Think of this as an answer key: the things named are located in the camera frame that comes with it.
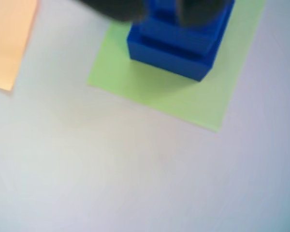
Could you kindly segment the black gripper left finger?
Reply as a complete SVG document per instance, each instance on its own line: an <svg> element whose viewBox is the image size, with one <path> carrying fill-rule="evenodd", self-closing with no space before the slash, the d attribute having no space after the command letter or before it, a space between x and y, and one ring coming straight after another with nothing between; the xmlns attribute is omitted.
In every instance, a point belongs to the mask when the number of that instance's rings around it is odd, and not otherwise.
<svg viewBox="0 0 290 232"><path fill-rule="evenodd" d="M79 0L79 2L103 16L120 22L139 21L146 16L143 0Z"/></svg>

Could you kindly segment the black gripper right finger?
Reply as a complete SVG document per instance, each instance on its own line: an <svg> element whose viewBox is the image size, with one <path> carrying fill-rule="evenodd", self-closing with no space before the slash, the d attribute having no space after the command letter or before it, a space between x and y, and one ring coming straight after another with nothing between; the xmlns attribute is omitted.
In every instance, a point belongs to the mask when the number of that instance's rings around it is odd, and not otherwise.
<svg viewBox="0 0 290 232"><path fill-rule="evenodd" d="M226 7L225 0L177 0L176 12L182 26L200 26L215 19Z"/></svg>

